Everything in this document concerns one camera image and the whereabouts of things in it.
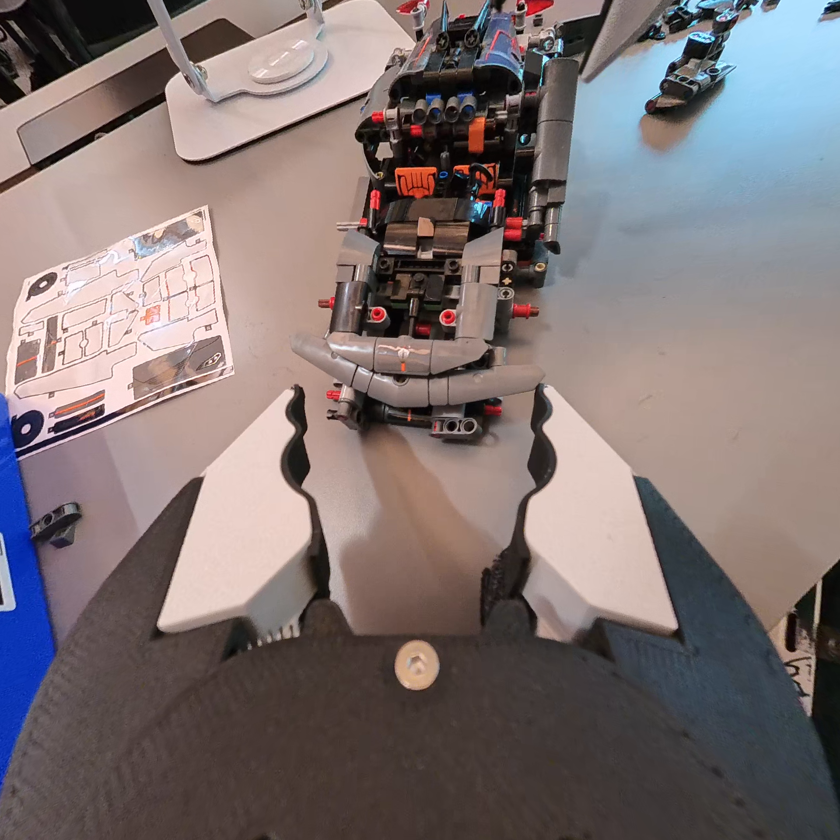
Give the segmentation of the small dark lego subassembly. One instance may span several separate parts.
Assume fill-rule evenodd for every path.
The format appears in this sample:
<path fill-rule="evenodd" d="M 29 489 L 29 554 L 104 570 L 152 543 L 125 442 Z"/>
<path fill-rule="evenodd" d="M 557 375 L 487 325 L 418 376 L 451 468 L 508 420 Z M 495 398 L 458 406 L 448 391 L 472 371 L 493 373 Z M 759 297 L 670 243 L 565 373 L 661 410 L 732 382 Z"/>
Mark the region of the small dark lego subassembly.
<path fill-rule="evenodd" d="M 679 58 L 668 64 L 658 94 L 647 100 L 646 114 L 681 107 L 721 82 L 736 66 L 721 62 L 721 54 L 739 13 L 718 15 L 709 31 L 694 32 L 686 39 Z"/>

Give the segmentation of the dark lego beam piece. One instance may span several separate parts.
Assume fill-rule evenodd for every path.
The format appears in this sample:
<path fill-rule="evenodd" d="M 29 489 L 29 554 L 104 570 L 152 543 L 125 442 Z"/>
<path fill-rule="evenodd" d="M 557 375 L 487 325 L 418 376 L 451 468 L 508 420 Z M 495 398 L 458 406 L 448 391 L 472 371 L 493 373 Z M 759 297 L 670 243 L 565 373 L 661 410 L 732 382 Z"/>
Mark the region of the dark lego beam piece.
<path fill-rule="evenodd" d="M 81 505 L 68 502 L 49 511 L 29 526 L 30 538 L 35 544 L 48 543 L 56 549 L 71 546 L 76 537 L 76 527 L 82 518 Z"/>

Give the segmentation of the white metal stand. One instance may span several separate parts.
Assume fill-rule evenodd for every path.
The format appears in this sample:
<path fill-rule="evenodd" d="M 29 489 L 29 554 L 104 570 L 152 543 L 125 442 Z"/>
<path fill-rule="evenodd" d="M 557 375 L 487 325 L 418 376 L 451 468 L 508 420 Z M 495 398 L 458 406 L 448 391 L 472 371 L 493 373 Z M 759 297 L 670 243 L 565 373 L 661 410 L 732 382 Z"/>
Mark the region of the white metal stand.
<path fill-rule="evenodd" d="M 367 93 L 394 49 L 413 39 L 374 1 L 322 11 L 195 63 L 163 2 L 148 5 L 178 74 L 165 87 L 175 151 L 207 161 Z"/>

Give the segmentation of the blue plastic bin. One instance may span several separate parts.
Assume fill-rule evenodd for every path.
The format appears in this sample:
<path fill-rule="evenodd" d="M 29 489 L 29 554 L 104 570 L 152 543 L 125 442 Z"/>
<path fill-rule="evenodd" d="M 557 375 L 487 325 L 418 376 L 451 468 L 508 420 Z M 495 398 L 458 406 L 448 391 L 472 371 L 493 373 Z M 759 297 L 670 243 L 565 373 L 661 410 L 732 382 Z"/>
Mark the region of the blue plastic bin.
<path fill-rule="evenodd" d="M 1 397 L 1 777 L 55 656 L 11 420 Z"/>

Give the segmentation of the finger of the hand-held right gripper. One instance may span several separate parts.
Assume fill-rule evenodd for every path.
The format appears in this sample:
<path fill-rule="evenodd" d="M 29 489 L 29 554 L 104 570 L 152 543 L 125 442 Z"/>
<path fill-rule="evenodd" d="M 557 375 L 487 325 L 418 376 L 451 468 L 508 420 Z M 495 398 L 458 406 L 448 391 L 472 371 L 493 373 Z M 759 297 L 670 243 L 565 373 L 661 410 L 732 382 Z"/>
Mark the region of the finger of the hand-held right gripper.
<path fill-rule="evenodd" d="M 668 1 L 610 1 L 602 4 L 592 34 L 585 37 L 580 76 L 593 81 L 665 11 Z"/>

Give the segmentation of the grey lego door panel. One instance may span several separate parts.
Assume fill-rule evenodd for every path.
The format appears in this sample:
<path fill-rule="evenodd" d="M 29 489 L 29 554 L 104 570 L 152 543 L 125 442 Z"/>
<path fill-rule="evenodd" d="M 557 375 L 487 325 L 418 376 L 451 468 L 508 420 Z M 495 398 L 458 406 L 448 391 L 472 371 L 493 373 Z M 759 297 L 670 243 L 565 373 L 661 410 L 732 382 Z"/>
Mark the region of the grey lego door panel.
<path fill-rule="evenodd" d="M 537 129 L 528 191 L 528 232 L 542 235 L 547 250 L 560 253 L 560 220 L 566 196 L 579 63 L 550 59 L 542 71 Z"/>

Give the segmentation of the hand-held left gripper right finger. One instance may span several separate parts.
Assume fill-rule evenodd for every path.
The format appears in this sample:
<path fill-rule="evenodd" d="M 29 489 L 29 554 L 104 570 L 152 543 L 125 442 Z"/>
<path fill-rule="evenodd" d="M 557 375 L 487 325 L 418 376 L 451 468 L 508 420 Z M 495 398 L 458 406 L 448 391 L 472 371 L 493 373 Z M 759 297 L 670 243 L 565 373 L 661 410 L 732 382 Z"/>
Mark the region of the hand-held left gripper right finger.
<path fill-rule="evenodd" d="M 480 621 L 525 601 L 537 634 L 582 640 L 605 619 L 667 637 L 678 622 L 636 477 L 559 392 L 539 385 L 528 471 L 509 545 L 482 573 Z"/>

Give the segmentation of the grey black lego car model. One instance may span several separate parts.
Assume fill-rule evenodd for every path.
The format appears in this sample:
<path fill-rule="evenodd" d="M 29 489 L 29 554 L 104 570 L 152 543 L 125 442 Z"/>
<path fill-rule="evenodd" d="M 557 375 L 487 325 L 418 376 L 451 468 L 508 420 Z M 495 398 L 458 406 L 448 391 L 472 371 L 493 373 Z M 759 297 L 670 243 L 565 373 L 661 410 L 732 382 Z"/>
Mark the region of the grey black lego car model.
<path fill-rule="evenodd" d="M 293 352 L 331 377 L 329 420 L 419 427 L 471 441 L 505 396 L 533 391 L 535 364 L 509 365 L 497 339 L 539 308 L 549 257 L 527 214 L 544 65 L 563 57 L 562 27 L 525 36 L 528 2 L 484 2 L 452 17 L 446 2 L 416 45 L 396 49 L 361 111 L 355 139 L 369 185 L 343 226 L 321 338 Z"/>

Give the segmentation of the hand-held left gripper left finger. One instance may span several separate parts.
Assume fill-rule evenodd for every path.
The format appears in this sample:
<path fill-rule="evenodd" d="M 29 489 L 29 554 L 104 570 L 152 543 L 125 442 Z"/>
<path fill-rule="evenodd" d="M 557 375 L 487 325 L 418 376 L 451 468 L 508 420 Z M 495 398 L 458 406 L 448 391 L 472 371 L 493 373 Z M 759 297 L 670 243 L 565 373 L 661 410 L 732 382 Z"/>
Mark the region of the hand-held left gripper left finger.
<path fill-rule="evenodd" d="M 299 635 L 329 597 L 329 555 L 309 460 L 305 395 L 281 393 L 204 471 L 157 627 L 174 634 L 232 618 L 259 642 Z"/>

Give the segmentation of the white sticker sheet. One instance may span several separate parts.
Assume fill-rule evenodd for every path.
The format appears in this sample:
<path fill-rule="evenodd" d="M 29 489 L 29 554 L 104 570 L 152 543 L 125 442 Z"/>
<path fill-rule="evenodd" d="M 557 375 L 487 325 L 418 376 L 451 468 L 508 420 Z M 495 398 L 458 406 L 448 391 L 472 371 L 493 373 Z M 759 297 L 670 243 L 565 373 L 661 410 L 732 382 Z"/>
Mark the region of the white sticker sheet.
<path fill-rule="evenodd" d="M 5 380 L 15 454 L 234 373 L 204 205 L 24 281 Z"/>

